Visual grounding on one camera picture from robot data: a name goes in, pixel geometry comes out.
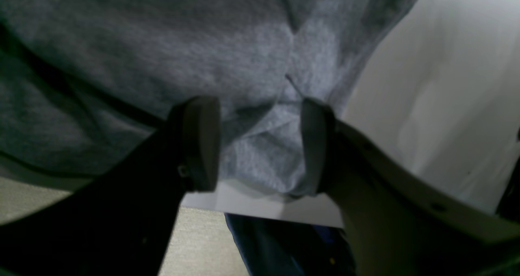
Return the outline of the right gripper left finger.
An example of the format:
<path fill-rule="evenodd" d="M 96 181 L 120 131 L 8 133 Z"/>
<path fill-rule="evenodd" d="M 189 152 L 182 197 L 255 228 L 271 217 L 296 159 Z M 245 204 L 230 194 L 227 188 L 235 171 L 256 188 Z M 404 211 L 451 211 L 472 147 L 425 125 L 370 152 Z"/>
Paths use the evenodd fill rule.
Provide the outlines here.
<path fill-rule="evenodd" d="M 201 96 L 69 197 L 1 225 L 2 276 L 156 276 L 186 193 L 215 191 L 221 106 Z"/>

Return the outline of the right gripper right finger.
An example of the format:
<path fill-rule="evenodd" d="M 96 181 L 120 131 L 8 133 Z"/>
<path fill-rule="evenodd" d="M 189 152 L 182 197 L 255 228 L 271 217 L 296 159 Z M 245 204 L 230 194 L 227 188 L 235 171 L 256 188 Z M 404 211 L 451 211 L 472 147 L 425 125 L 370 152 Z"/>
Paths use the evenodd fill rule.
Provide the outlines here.
<path fill-rule="evenodd" d="M 338 206 L 359 276 L 519 274 L 519 222 L 428 186 L 323 102 L 305 98 L 306 175 Z"/>

